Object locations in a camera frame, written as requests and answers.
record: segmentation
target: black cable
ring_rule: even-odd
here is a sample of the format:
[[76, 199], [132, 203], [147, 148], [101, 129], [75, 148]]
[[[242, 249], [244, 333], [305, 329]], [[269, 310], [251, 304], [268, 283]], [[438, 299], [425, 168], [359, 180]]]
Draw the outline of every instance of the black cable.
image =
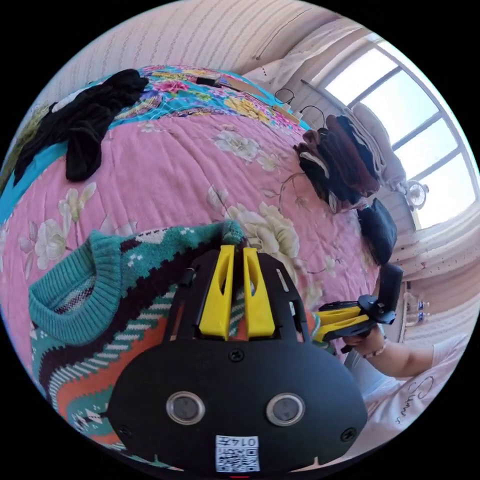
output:
[[275, 35], [270, 39], [270, 41], [263, 47], [263, 50], [255, 57], [255, 60], [260, 60], [260, 57], [263, 55], [264, 51], [268, 48], [268, 46], [273, 42], [274, 38], [291, 22], [296, 20], [300, 15], [303, 15], [304, 13], [308, 12], [311, 10], [311, 8], [307, 8], [306, 10], [300, 12], [297, 16], [293, 17], [291, 20], [289, 20], [285, 25], [282, 25], [280, 29], [275, 33]]
[[320, 127], [321, 129], [325, 127], [325, 115], [324, 113], [315, 105], [307, 105], [307, 106], [304, 106], [301, 110], [300, 110], [300, 113], [302, 113], [305, 109], [307, 109], [308, 107], [313, 107], [314, 109], [317, 109], [320, 113], [321, 113], [321, 117], [323, 118], [323, 124], [322, 126]]
[[[290, 93], [291, 93], [291, 99], [289, 101], [281, 101], [277, 98], [277, 93], [278, 92], [281, 92], [282, 90], [288, 90]], [[280, 90], [277, 90], [275, 92], [275, 100], [279, 103], [279, 104], [287, 104], [287, 105], [290, 105], [292, 103], [292, 100], [295, 98], [295, 94], [289, 89], [289, 88], [280, 88]]]

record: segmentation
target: screw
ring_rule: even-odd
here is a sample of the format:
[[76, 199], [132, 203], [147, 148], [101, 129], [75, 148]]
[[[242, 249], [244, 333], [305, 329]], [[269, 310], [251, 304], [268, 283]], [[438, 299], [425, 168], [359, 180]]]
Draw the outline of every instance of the screw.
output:
[[341, 435], [340, 440], [342, 442], [349, 442], [357, 435], [357, 431], [354, 428], [347, 428]]
[[123, 435], [124, 437], [131, 437], [132, 436], [132, 432], [125, 425], [122, 425], [118, 429], [118, 433], [120, 433], [120, 435]]
[[234, 348], [228, 353], [228, 358], [232, 362], [241, 362], [244, 359], [244, 356], [244, 353], [238, 348]]

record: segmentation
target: black robotic device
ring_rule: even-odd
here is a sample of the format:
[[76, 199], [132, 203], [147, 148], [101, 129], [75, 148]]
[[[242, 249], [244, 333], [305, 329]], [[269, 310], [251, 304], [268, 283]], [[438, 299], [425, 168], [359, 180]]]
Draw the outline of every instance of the black robotic device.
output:
[[113, 389], [113, 429], [146, 461], [215, 479], [341, 457], [367, 421], [354, 379], [310, 341], [284, 265], [253, 248], [243, 251], [248, 341], [228, 340], [233, 255], [233, 247], [212, 250], [185, 272], [162, 343], [136, 357]]

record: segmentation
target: window frame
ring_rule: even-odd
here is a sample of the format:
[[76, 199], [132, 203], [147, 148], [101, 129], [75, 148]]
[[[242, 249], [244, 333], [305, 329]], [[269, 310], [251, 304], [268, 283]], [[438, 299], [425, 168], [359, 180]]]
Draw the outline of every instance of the window frame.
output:
[[[443, 107], [441, 102], [437, 99], [437, 97], [433, 94], [433, 92], [429, 90], [429, 88], [424, 84], [422, 80], [420, 80], [420, 78], [417, 75], [415, 75], [401, 60], [396, 58], [390, 52], [384, 50], [382, 46], [379, 45], [379, 42], [382, 42], [382, 41], [384, 41], [383, 38], [376, 38], [374, 41], [369, 41], [366, 45], [361, 46], [355, 52], [353, 52], [348, 58], [346, 58], [341, 63], [339, 63], [339, 65], [336, 66], [332, 71], [330, 71], [327, 75], [325, 75], [325, 77], [323, 77], [318, 83], [315, 82], [315, 78], [312, 80], [313, 84], [310, 84], [305, 80], [301, 80], [301, 82], [308, 85], [310, 88], [312, 88], [317, 93], [322, 95], [329, 102], [334, 104], [340, 111], [343, 111], [345, 108], [352, 109], [358, 102], [361, 102], [365, 97], [367, 97], [371, 92], [376, 90], [380, 85], [385, 83], [388, 79], [392, 78], [397, 73], [404, 71], [420, 86], [420, 88], [434, 103], [438, 111], [434, 113], [426, 121], [424, 121], [422, 124], [420, 124], [418, 127], [416, 127], [414, 130], [412, 130], [410, 133], [406, 134], [403, 138], [395, 142], [392, 145], [392, 150], [396, 151], [401, 146], [406, 144], [409, 140], [411, 140], [412, 138], [417, 136], [419, 133], [426, 130], [430, 125], [433, 125], [438, 120], [445, 121], [446, 125], [448, 126], [448, 129], [450, 130], [457, 144], [457, 147], [453, 151], [449, 152], [447, 155], [445, 155], [444, 157], [434, 162], [428, 168], [424, 169], [419, 174], [415, 175], [412, 178], [409, 178], [408, 180], [416, 180], [420, 182], [422, 179], [430, 175], [432, 172], [438, 170], [439, 168], [447, 164], [450, 160], [455, 158], [458, 154], [462, 154], [463, 161], [465, 162], [468, 173], [470, 175], [471, 184], [475, 194], [475, 202], [480, 201], [480, 185], [479, 185], [479, 182], [477, 181], [477, 174], [475, 172], [474, 159], [470, 156], [469, 150], [465, 145], [461, 134], [457, 130], [457, 127], [455, 126], [451, 116], [445, 110], [445, 108]], [[338, 98], [332, 95], [326, 89], [326, 87], [330, 84], [330, 82], [332, 82], [336, 77], [338, 77], [353, 62], [361, 58], [364, 54], [366, 54], [372, 49], [377, 49], [380, 53], [382, 53], [387, 58], [389, 58], [392, 62], [394, 62], [397, 65], [397, 67], [395, 67], [393, 70], [386, 73], [377, 81], [375, 81], [370, 87], [368, 87], [359, 95], [357, 95], [357, 97], [354, 98], [348, 105], [344, 105]], [[419, 230], [421, 227], [418, 221], [418, 217], [417, 215], [415, 215], [415, 212], [413, 212], [412, 216], [413, 216], [413, 221], [415, 223], [415, 227], [417, 230]]]

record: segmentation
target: white t-shirt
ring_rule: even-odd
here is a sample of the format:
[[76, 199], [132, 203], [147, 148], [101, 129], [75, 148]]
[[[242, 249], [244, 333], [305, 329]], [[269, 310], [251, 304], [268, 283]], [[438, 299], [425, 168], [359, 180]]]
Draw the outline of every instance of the white t-shirt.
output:
[[455, 335], [436, 343], [429, 370], [408, 380], [389, 378], [365, 397], [368, 421], [350, 450], [335, 463], [379, 447], [409, 427], [447, 383], [469, 339], [469, 335]]

